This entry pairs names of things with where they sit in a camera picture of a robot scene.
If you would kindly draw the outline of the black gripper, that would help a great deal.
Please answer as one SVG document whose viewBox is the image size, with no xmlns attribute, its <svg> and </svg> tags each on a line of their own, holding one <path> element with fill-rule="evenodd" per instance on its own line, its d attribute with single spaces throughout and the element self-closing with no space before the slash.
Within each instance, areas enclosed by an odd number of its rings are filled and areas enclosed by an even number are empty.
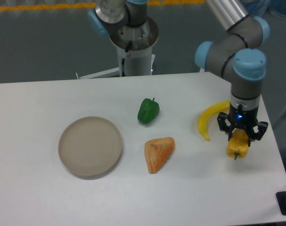
<svg viewBox="0 0 286 226">
<path fill-rule="evenodd" d="M 248 146 L 250 147 L 252 141 L 262 139 L 269 125 L 266 121 L 257 120 L 258 109 L 259 107 L 248 111 L 239 111 L 230 105 L 229 114 L 224 112 L 218 114 L 217 122 L 220 131 L 225 132 L 228 135 L 228 141 L 230 141 L 234 129 L 246 130 Z"/>
</svg>

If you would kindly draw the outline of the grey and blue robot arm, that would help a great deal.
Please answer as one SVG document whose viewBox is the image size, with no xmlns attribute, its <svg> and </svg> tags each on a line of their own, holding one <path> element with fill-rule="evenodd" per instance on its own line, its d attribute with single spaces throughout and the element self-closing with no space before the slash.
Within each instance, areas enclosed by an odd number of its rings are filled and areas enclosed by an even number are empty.
<svg viewBox="0 0 286 226">
<path fill-rule="evenodd" d="M 257 120 L 267 60 L 258 47 L 269 37 L 269 25 L 250 16 L 238 0 L 209 0 L 207 5 L 227 37 L 218 43 L 201 43 L 194 60 L 201 69 L 231 84 L 229 113 L 219 112 L 219 128 L 229 138 L 241 129 L 248 141 L 260 140 L 268 128 L 267 122 Z M 101 37 L 109 37 L 116 46 L 120 76 L 151 74 L 151 52 L 159 29 L 147 16 L 145 0 L 98 0 L 88 12 L 88 20 Z"/>
</svg>

